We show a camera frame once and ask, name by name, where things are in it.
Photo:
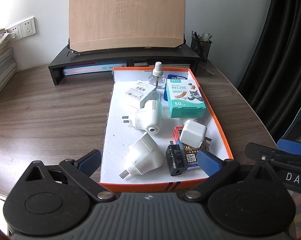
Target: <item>wooden desk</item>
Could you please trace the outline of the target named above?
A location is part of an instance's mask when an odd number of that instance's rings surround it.
[[[234,158],[247,164],[249,142],[276,147],[253,110],[210,63],[201,84]],[[113,87],[110,72],[65,77],[54,86],[47,67],[16,73],[0,93],[0,194],[8,195],[33,160],[55,165],[102,149]],[[92,178],[99,181],[99,171]]]

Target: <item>wood grain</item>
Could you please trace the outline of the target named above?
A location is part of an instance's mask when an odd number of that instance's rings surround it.
[[[76,51],[176,47],[184,41],[185,0],[69,0]]]
[[[245,100],[209,62],[201,84],[235,159],[248,142],[275,147]],[[7,195],[33,160],[55,165],[102,149],[113,77],[110,72],[66,76],[54,86],[47,67],[14,74],[0,93],[0,194]],[[99,171],[92,178],[99,181]]]

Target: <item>white wall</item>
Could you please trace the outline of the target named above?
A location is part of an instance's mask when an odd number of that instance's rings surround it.
[[[215,37],[209,59],[237,86],[262,31],[270,0],[186,0],[185,36]],[[68,42],[68,0],[0,0],[0,28],[34,16],[38,33],[13,42],[18,69],[49,64]]]

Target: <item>barcode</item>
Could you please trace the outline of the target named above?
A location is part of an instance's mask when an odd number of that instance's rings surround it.
[[[195,170],[195,169],[199,169],[199,168],[200,168],[199,166],[188,167],[186,170],[189,171],[189,170]]]
[[[145,88],[141,88],[141,87],[136,87],[136,89],[140,90],[140,91],[145,91]]]
[[[195,154],[186,154],[186,158],[189,163],[196,161]]]

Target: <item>curtain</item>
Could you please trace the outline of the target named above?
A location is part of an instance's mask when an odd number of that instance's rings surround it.
[[[271,0],[238,90],[278,141],[301,107],[301,0]]]

